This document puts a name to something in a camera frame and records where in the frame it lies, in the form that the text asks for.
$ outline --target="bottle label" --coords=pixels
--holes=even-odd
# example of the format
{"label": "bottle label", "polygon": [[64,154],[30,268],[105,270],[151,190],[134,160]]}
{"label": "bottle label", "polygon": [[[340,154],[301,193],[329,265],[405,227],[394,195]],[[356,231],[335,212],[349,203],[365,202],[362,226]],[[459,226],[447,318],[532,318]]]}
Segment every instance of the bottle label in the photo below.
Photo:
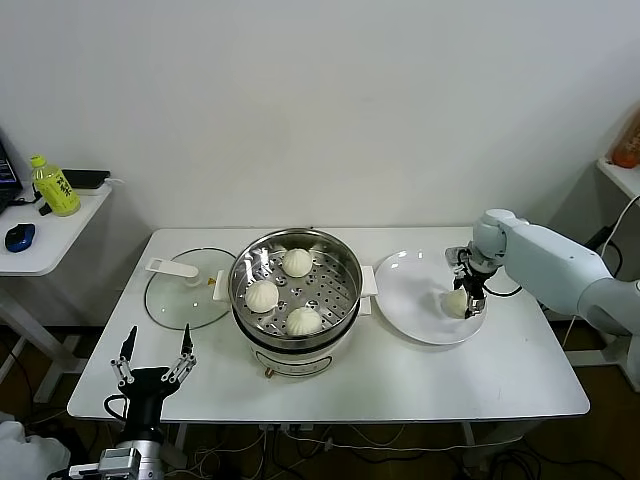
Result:
{"label": "bottle label", "polygon": [[80,198],[61,171],[35,182],[36,188],[47,201],[53,213],[65,214],[75,211]]}

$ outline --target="laptop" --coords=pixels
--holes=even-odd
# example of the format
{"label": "laptop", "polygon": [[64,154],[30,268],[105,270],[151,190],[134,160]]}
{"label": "laptop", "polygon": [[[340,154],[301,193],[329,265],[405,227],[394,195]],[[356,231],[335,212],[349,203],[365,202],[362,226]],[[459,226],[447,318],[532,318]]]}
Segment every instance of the laptop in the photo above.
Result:
{"label": "laptop", "polygon": [[22,184],[0,143],[0,213],[22,193]]}

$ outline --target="shelf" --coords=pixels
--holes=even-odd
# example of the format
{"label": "shelf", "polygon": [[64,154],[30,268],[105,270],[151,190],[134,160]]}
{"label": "shelf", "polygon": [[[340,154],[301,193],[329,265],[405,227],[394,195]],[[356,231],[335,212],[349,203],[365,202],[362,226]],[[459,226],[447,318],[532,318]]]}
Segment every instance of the shelf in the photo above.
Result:
{"label": "shelf", "polygon": [[622,168],[609,163],[602,157],[597,162],[598,169],[615,183],[629,198],[640,195],[640,166]]}

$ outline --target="glass lid handle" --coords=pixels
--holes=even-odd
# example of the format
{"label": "glass lid handle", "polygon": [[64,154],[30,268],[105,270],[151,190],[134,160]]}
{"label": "glass lid handle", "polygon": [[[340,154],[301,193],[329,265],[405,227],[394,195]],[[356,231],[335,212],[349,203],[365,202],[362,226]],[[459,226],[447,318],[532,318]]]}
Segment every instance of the glass lid handle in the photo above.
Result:
{"label": "glass lid handle", "polygon": [[184,263],[164,260],[162,258],[150,258],[147,262],[145,270],[155,273],[163,273],[165,275],[175,275],[185,279],[185,283],[191,287],[200,284],[200,271],[193,265],[185,265]]}

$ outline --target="floor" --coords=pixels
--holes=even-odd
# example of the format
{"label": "floor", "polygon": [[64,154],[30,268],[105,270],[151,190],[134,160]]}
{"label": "floor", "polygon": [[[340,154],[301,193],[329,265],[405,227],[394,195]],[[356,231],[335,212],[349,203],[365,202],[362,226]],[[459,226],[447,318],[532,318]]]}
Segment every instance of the floor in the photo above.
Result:
{"label": "floor", "polygon": [[[564,336],[565,328],[555,328],[559,338]],[[85,335],[78,349],[81,356],[88,356],[99,333]],[[17,337],[8,330],[0,330],[0,362],[7,355],[6,346],[13,346]],[[597,334],[587,326],[578,326],[571,332],[569,349],[597,348],[601,341]],[[20,355],[29,381],[37,386],[46,373],[49,362],[32,346],[27,346]],[[552,460],[567,462],[577,459],[589,459],[605,462],[616,469],[623,477],[617,477],[595,463],[575,465],[559,465],[547,461],[541,462],[543,480],[581,479],[607,480],[625,478],[640,480],[640,463],[638,454],[638,431],[640,431],[640,394],[634,393],[624,377],[615,367],[578,369],[578,377],[591,400],[589,414],[572,419],[550,420],[543,423],[527,436],[531,447]],[[65,406],[78,377],[67,375],[63,378],[51,402],[37,405],[34,413],[30,412],[29,392],[23,372],[14,366],[5,381],[0,385],[0,411],[8,412],[24,423],[31,431],[45,433],[51,429],[68,427],[74,429],[85,449],[89,449],[91,461],[97,461],[100,452],[112,445],[118,432],[117,423],[80,421],[70,418]],[[489,425],[479,425],[476,434],[488,429]],[[300,432],[296,435],[307,438],[332,438],[336,444],[367,445],[361,435],[377,443],[386,443],[400,431],[399,425],[359,426],[359,431],[350,426],[317,426],[312,432]],[[168,436],[175,438],[176,425],[168,425]],[[427,453],[419,458],[416,455],[375,451],[352,451],[333,448],[324,452],[324,447],[316,449],[316,444],[296,442],[283,433],[269,432],[267,435],[266,463],[264,472],[259,471],[262,459],[262,432],[255,426],[190,426],[185,452],[189,455],[190,472],[175,472],[168,478],[187,479],[200,478],[200,465],[204,478],[238,479],[238,478],[303,478],[319,480],[325,478],[367,478],[367,479],[463,479],[465,472],[461,465],[461,451],[449,453]],[[393,442],[393,447],[407,448],[445,447],[464,443],[462,429],[455,424],[411,424],[405,426],[402,434]],[[199,453],[205,448],[218,447],[218,453],[203,455]],[[515,449],[529,451],[522,442],[514,445]],[[304,459],[311,453],[312,458]],[[293,467],[292,472],[285,472],[278,464]],[[530,455],[525,457],[531,469],[537,467]],[[487,478],[487,468],[466,470],[473,478]],[[527,477],[513,463],[507,464],[502,471],[496,472],[493,478],[526,479]]]}

